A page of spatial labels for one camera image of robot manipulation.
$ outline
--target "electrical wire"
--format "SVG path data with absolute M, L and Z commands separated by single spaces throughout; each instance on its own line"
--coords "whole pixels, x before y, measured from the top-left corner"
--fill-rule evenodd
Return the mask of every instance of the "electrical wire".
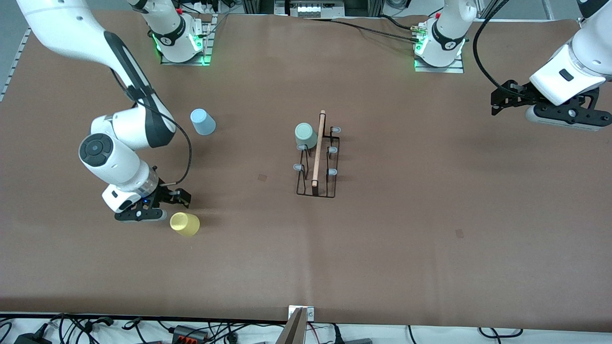
M 407 9 L 408 6 L 410 6 L 410 2 L 412 2 L 412 0 L 386 0 L 385 2 L 387 3 L 387 5 L 395 8 L 396 10 L 404 10 Z
M 412 335 L 412 326 L 408 325 L 408 333 L 410 334 L 410 340 L 412 340 L 412 344 L 417 344 L 417 341 L 414 340 L 414 336 Z
M 164 324 L 162 324 L 161 321 L 157 320 L 157 323 L 159 324 L 159 326 L 163 327 L 166 331 L 168 331 L 168 332 L 170 331 L 170 327 L 164 326 Z
M 501 344 L 501 339 L 502 338 L 516 338 L 518 336 L 520 336 L 521 334 L 523 334 L 523 329 L 518 329 L 518 332 L 515 334 L 502 334 L 500 335 L 496 329 L 494 329 L 493 327 L 489 327 L 489 329 L 493 332 L 493 335 L 488 335 L 486 333 L 484 333 L 484 331 L 482 330 L 482 327 L 478 327 L 478 332 L 483 335 L 486 338 L 489 339 L 495 339 L 497 340 L 498 344 Z
M 215 27 L 212 29 L 212 31 L 208 34 L 209 36 L 212 35 L 213 33 L 215 33 L 215 31 L 217 30 L 217 28 L 221 25 L 221 23 L 223 23 L 223 21 L 228 17 L 228 15 L 230 15 L 231 12 L 237 10 L 238 8 L 240 8 L 240 6 L 234 6 L 233 9 L 229 9 L 227 11 L 225 11 L 225 13 L 223 14 L 223 18 L 221 18 L 221 20 L 219 20 L 217 22 L 217 25 L 215 25 Z
M 440 7 L 439 9 L 437 9 L 437 10 L 433 11 L 432 13 L 430 13 L 430 14 L 428 15 L 428 17 L 431 17 L 432 15 L 434 15 L 434 14 L 436 14 L 436 13 L 438 13 L 438 12 L 442 11 L 443 9 L 444 9 L 444 7 Z
M 491 13 L 489 13 L 487 15 L 487 17 L 485 18 L 485 21 L 482 22 L 482 25 L 480 25 L 480 27 L 478 28 L 478 31 L 476 31 L 476 35 L 474 35 L 474 43 L 472 44 L 472 50 L 474 52 L 474 60 L 476 61 L 476 64 L 478 65 L 478 68 L 480 69 L 480 71 L 485 75 L 485 77 L 487 79 L 489 79 L 489 81 L 491 83 L 493 83 L 495 85 L 495 87 L 497 87 L 498 89 L 508 93 L 508 94 L 512 94 L 516 97 L 521 97 L 522 99 L 530 99 L 530 100 L 537 100 L 528 96 L 525 96 L 524 94 L 515 92 L 515 91 L 511 91 L 510 89 L 507 89 L 503 86 L 501 86 L 501 84 L 499 84 L 485 69 L 485 67 L 482 65 L 482 62 L 480 61 L 480 56 L 478 55 L 478 40 L 480 38 L 480 34 L 482 33 L 482 31 L 485 29 L 485 27 L 487 26 L 487 24 L 489 23 L 489 21 L 499 12 L 499 10 L 502 9 L 502 7 L 504 7 L 508 1 L 510 0 L 503 0 L 502 2 L 499 3 L 499 5 L 497 7 L 495 7 Z
M 198 14 L 204 14 L 204 13 L 202 13 L 202 12 L 200 12 L 200 11 L 196 10 L 196 9 L 193 9 L 193 8 L 191 8 L 191 7 L 189 7 L 189 6 L 185 5 L 185 4 L 183 4 L 182 2 L 180 2 L 180 0 L 172 0 L 172 2 L 176 2 L 176 5 L 175 5 L 175 6 L 176 6 L 176 8 L 177 8 L 177 9 L 178 9 L 178 8 L 180 8 L 180 7 L 184 7 L 184 8 L 186 8 L 186 9 L 188 9 L 188 10 L 192 10 L 192 11 L 194 11 L 195 13 L 198 13 Z
M 345 344 L 344 340 L 342 339 L 342 334 L 340 333 L 340 328 L 338 327 L 337 324 L 332 323 L 333 327 L 334 327 L 334 332 L 336 334 L 336 341 L 334 342 L 335 344 Z
M 140 332 L 140 328 L 138 328 L 138 323 L 134 325 L 134 328 L 136 329 L 136 333 L 138 334 L 138 337 L 140 338 L 140 340 L 143 341 L 143 344 L 147 344 L 148 342 L 144 340 L 143 334 Z
M 308 325 L 312 329 L 312 334 L 315 336 L 317 344 L 321 344 L 321 341 L 319 340 L 319 335 L 316 334 L 316 330 L 315 330 L 314 326 L 312 326 L 312 323 L 308 323 Z
M 182 7 L 184 7 L 184 8 L 186 8 L 186 9 L 188 9 L 188 10 L 192 10 L 192 11 L 194 11 L 195 13 L 198 13 L 198 14 L 204 14 L 204 13 L 202 13 L 202 12 L 200 12 L 200 11 L 198 11 L 198 10 L 194 9 L 194 8 L 191 8 L 191 7 L 189 7 L 189 6 L 185 6 L 185 4 L 183 4 L 183 3 L 181 3 L 181 6 L 182 6 Z
M 0 338 L 0 343 L 2 343 L 6 337 L 9 335 L 10 330 L 13 328 L 13 323 L 4 323 L 4 324 L 0 324 L 0 329 L 8 326 L 8 328 L 6 329 L 6 332 L 4 333 L 4 335 L 2 336 L 2 338 Z
M 76 327 L 74 324 L 72 324 L 71 326 L 72 326 L 72 330 L 70 330 L 70 327 L 68 327 L 68 330 L 70 330 L 70 333 L 68 333 L 68 338 L 67 338 L 67 340 L 66 340 L 66 344 L 69 344 L 69 343 L 70 343 L 70 338 L 72 338 L 72 334 L 73 334 L 73 333 L 75 332 L 75 330 L 77 329 L 77 327 Z
M 395 34 L 390 34 L 388 32 L 382 32 L 382 31 L 378 31 L 378 30 L 374 30 L 374 29 L 370 29 L 370 28 L 366 28 L 365 26 L 359 26 L 359 25 L 355 25 L 355 24 L 351 24 L 351 23 L 347 23 L 345 21 L 335 21 L 335 20 L 330 20 L 331 23 L 338 23 L 338 24 L 342 24 L 342 25 L 348 25 L 348 26 L 352 26 L 354 28 L 357 29 L 361 29 L 361 30 L 366 30 L 366 31 L 370 31 L 370 32 L 374 32 L 375 34 L 379 34 L 379 35 L 384 35 L 384 36 L 389 36 L 389 37 L 395 37 L 395 38 L 399 38 L 399 39 L 405 39 L 408 40 L 410 42 L 414 42 L 417 43 L 419 40 L 414 38 L 414 37 L 406 37 L 406 36 L 400 36 L 400 35 L 395 35 Z
M 125 92 L 126 89 L 121 84 L 121 82 L 119 81 L 119 78 L 117 77 L 117 73 L 112 68 L 110 70 L 111 70 L 111 73 L 113 74 L 113 77 L 114 77 L 115 81 L 117 81 L 117 84 L 119 85 L 119 87 L 123 90 L 123 92 Z M 185 140 L 187 140 L 187 148 L 189 150 L 189 159 L 187 160 L 187 168 L 185 169 L 185 173 L 183 174 L 183 176 L 178 181 L 172 182 L 172 183 L 161 184 L 161 186 L 176 185 L 176 184 L 182 182 L 183 180 L 185 180 L 185 178 L 189 174 L 189 169 L 191 169 L 191 163 L 192 163 L 192 155 L 193 154 L 192 154 L 192 145 L 191 145 L 191 140 L 189 139 L 189 135 L 187 135 L 187 132 L 185 132 L 185 130 L 177 122 L 174 121 L 174 119 L 171 119 L 170 117 L 168 117 L 165 114 L 157 111 L 156 109 L 150 107 L 149 105 L 146 105 L 143 102 L 139 102 L 139 99 L 136 99 L 136 103 L 142 105 L 143 107 L 145 107 L 149 111 L 151 111 L 151 112 L 161 116 L 162 118 L 165 118 L 168 121 L 170 121 L 172 124 L 174 124 L 181 131 L 183 136 L 185 136 Z
M 379 17 L 388 19 L 391 23 L 393 23 L 393 25 L 397 26 L 398 28 L 402 28 L 404 30 L 410 31 L 410 26 L 406 26 L 406 25 L 402 25 L 402 24 L 398 23 L 391 16 L 388 16 L 386 14 L 381 14 Z
M 79 338 L 81 337 L 82 334 L 86 334 L 87 337 L 89 338 L 89 343 L 96 343 L 96 344 L 100 344 L 100 342 L 98 342 L 92 335 L 91 333 L 89 333 L 85 327 L 83 327 L 83 325 L 81 325 L 81 322 L 79 320 L 77 320 L 76 318 L 68 315 L 68 314 L 61 314 L 62 319 L 67 318 L 68 320 L 70 320 L 79 330 L 81 330 L 81 332 L 79 333 L 79 335 L 76 338 L 76 343 L 78 343 Z

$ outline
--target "yellow cup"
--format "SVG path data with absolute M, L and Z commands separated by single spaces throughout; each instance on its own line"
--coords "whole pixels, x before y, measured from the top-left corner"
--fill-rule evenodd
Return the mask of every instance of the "yellow cup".
M 192 236 L 200 228 L 200 220 L 193 214 L 177 212 L 170 218 L 170 227 L 182 236 Z

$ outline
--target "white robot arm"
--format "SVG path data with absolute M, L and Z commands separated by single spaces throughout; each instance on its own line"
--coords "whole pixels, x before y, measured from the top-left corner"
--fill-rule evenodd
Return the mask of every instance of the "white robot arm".
M 202 21 L 178 14 L 171 0 L 127 0 L 146 20 L 160 52 L 171 62 L 185 62 L 203 49 Z
M 85 167 L 109 183 L 102 194 L 107 205 L 119 214 L 143 198 L 150 198 L 154 206 L 159 204 L 160 197 L 153 200 L 151 195 L 158 195 L 160 188 L 163 192 L 170 191 L 160 185 L 154 168 L 141 160 L 135 150 L 167 145 L 176 128 L 172 115 L 128 48 L 117 35 L 98 24 L 84 0 L 18 0 L 17 3 L 43 45 L 70 58 L 108 66 L 119 75 L 126 95 L 135 102 L 136 106 L 131 109 L 95 118 L 90 135 L 79 148 L 79 158 Z M 131 216 L 128 220 L 157 220 L 163 218 L 163 213 L 155 211 L 149 218 Z
M 509 80 L 495 90 L 493 115 L 530 105 L 526 117 L 533 122 L 592 131 L 612 124 L 609 112 L 595 110 L 599 86 L 612 77 L 612 1 L 578 0 L 578 6 L 581 29 L 531 75 L 530 83 Z
M 425 31 L 416 34 L 420 42 L 414 45 L 414 54 L 434 67 L 450 65 L 461 53 L 477 12 L 474 0 L 444 0 L 439 16 L 419 23 Z

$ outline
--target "wooden stick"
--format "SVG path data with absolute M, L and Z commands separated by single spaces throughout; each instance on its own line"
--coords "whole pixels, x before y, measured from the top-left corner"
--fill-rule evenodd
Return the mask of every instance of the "wooden stick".
M 323 142 L 323 132 L 325 131 L 325 110 L 319 114 L 319 133 L 316 139 L 315 169 L 312 174 L 312 187 L 319 187 L 319 163 L 321 162 L 321 144 Z

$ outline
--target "brown table surface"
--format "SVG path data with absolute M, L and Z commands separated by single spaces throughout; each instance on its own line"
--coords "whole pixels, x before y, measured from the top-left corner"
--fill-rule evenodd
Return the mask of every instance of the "brown table surface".
M 525 108 L 492 117 L 471 43 L 465 74 L 415 73 L 408 42 L 236 15 L 210 67 L 168 67 L 138 13 L 95 15 L 191 135 L 181 186 L 203 225 L 185 238 L 113 219 L 77 149 L 130 102 L 106 67 L 32 36 L 0 105 L 1 310 L 282 320 L 304 304 L 320 322 L 612 330 L 612 131 L 533 124 Z M 526 81 L 577 29 L 492 23 L 482 60 Z M 193 130 L 197 107 L 213 135 Z M 343 129 L 333 200 L 294 193 L 293 128 L 320 109 Z M 139 155 L 175 179 L 186 143 Z

